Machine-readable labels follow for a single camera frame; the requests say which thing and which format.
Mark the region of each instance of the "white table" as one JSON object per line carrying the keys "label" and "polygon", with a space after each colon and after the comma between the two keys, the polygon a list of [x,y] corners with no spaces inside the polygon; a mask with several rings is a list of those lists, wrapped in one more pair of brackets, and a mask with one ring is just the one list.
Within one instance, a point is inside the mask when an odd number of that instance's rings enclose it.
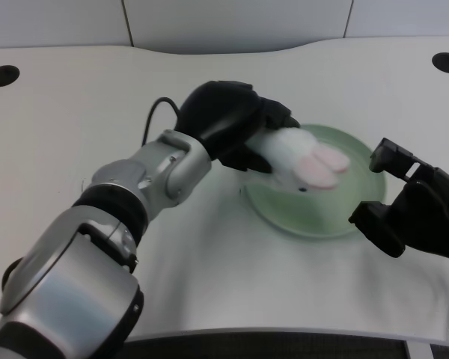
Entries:
{"label": "white table", "polygon": [[[388,137],[449,173],[449,37],[330,40],[252,55],[126,47],[0,49],[21,75],[0,88],[0,280],[101,165],[132,155],[151,103],[210,79],[252,83],[302,122]],[[174,125],[159,108],[150,138]],[[388,181],[388,202],[402,183]],[[264,223],[220,164],[149,227],[131,339],[191,331],[363,334],[449,345],[449,260],[387,257],[362,235],[308,241]]]}

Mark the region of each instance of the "bunny ear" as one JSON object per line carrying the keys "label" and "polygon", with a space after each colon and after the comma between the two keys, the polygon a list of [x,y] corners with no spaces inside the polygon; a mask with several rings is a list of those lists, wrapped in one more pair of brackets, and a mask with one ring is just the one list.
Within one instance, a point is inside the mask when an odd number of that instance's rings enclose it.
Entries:
{"label": "bunny ear", "polygon": [[316,189],[332,189],[338,182],[332,170],[314,156],[301,157],[293,168],[293,174],[300,182]]}
{"label": "bunny ear", "polygon": [[325,144],[318,144],[313,149],[313,155],[332,171],[342,174],[349,167],[349,158],[342,152]]}

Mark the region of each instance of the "round plate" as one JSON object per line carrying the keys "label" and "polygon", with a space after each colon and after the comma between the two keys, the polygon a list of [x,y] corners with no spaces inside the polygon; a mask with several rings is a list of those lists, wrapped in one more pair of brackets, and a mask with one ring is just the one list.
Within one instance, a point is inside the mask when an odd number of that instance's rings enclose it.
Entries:
{"label": "round plate", "polygon": [[357,138],[327,126],[303,125],[302,128],[348,155],[349,169],[338,175],[338,187],[331,191],[291,194],[250,184],[245,186],[245,193],[262,217],[288,232],[314,238],[351,233],[356,228],[348,218],[359,203],[384,200],[385,176],[369,171],[372,151]]}

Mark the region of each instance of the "white wall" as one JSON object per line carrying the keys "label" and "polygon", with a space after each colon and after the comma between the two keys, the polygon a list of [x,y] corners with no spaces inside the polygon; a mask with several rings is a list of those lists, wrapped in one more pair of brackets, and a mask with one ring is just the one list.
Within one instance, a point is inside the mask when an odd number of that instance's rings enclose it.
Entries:
{"label": "white wall", "polygon": [[125,0],[135,46],[265,52],[342,37],[351,0]]}
{"label": "white wall", "polygon": [[449,35],[449,0],[354,0],[346,37]]}
{"label": "white wall", "polygon": [[0,47],[129,45],[120,0],[0,0]]}
{"label": "white wall", "polygon": [[[163,52],[264,52],[345,34],[449,35],[449,0],[124,2],[135,45]],[[130,45],[121,0],[0,0],[0,48],[106,44]]]}

